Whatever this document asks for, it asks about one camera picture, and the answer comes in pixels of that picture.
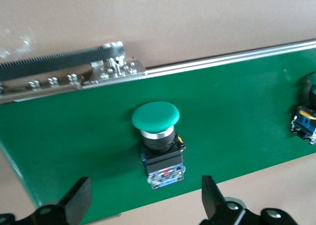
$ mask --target silver metal ring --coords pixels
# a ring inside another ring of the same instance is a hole
[[[169,127],[166,131],[160,132],[158,134],[152,134],[146,131],[141,130],[140,133],[142,136],[148,139],[161,139],[164,137],[168,137],[174,131],[174,126]]]

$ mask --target green push button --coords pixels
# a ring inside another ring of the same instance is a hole
[[[149,133],[160,133],[175,125],[180,118],[177,107],[164,101],[144,104],[135,110],[133,125]]]
[[[316,73],[310,75],[310,81],[313,85],[316,85]]]

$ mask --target beige wall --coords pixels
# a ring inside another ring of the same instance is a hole
[[[121,40],[145,66],[316,37],[315,0],[0,0],[0,62]]]

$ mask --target yellow tab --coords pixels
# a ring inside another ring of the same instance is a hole
[[[316,120],[316,118],[314,116],[312,116],[310,113],[307,113],[306,111],[304,110],[300,110],[300,114],[305,116],[306,118],[309,118],[311,120]]]

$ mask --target beige surface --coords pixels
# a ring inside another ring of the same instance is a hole
[[[0,61],[121,40],[154,66],[316,37],[315,0],[0,0]]]
[[[0,213],[21,219],[34,211],[13,171],[0,154]],[[251,211],[276,207],[300,225],[315,225],[316,154],[218,184],[224,196],[242,199]],[[206,218],[201,190],[122,213],[96,225],[197,225]]]

